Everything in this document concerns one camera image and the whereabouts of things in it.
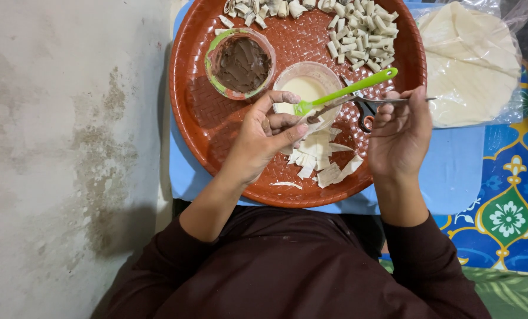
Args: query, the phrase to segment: white wall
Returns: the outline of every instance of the white wall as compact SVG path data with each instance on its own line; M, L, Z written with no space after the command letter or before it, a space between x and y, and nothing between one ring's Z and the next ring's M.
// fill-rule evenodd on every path
M153 234L170 6L0 0L0 319L89 317Z

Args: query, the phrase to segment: plastic bag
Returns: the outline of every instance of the plastic bag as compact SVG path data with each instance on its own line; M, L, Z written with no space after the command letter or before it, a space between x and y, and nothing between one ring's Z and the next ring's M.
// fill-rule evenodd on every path
M428 63L434 127L482 126L523 119L521 51L515 32L528 0L501 17L501 0L437 0L412 10Z

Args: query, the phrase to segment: dark brown shirt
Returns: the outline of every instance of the dark brown shirt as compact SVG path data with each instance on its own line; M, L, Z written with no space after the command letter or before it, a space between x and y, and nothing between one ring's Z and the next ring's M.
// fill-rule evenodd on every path
M431 217L384 225L391 275L337 215L242 210L214 243L172 221L144 248L107 317L490 318Z

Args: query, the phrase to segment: orange tray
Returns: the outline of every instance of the orange tray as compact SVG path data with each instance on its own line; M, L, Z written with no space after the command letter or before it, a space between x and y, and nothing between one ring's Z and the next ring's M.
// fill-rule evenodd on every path
M214 30L224 28L218 15L222 14L225 2L226 0L195 0L177 33L169 66L169 89L175 121L193 155L213 176L221 169L248 110L247 106L254 102L223 97L205 74L204 57L215 38ZM398 38L394 42L395 62L391 65L398 69L398 75L391 81L362 90L363 94L368 98L377 98L390 90L405 91L426 85L423 44L406 5L401 0L377 0L376 3L389 12L399 13L395 21L399 29ZM336 74L344 74L351 81L358 81L372 74L370 69L364 67L353 72L349 69L348 62L337 65L330 58L327 50L329 31L326 27L333 16L334 13L326 14L315 9L304 12L297 20L291 17L267 18L268 28L265 30L260 30L256 23L252 25L255 31L268 38L276 51L275 77L288 66L301 61L322 63ZM241 18L231 20L235 27L244 27L244 20ZM359 114L357 106L347 103L333 124L333 127L343 130L334 142L356 151L333 153L331 162L335 161L342 169L355 154L364 158L359 169L343 182L320 188L310 178L301 180L297 177L301 167L287 165L287 156L278 154L243 196L270 206L308 208L346 199L370 186L372 175L368 170L368 134L360 129ZM303 190L270 185L276 182L295 182L302 185Z

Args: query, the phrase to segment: chocolate spread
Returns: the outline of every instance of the chocolate spread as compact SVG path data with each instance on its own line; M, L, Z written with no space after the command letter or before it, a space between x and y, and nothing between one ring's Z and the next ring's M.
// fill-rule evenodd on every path
M268 77L270 57L247 37L233 38L225 43L217 61L217 80L233 91L250 92Z

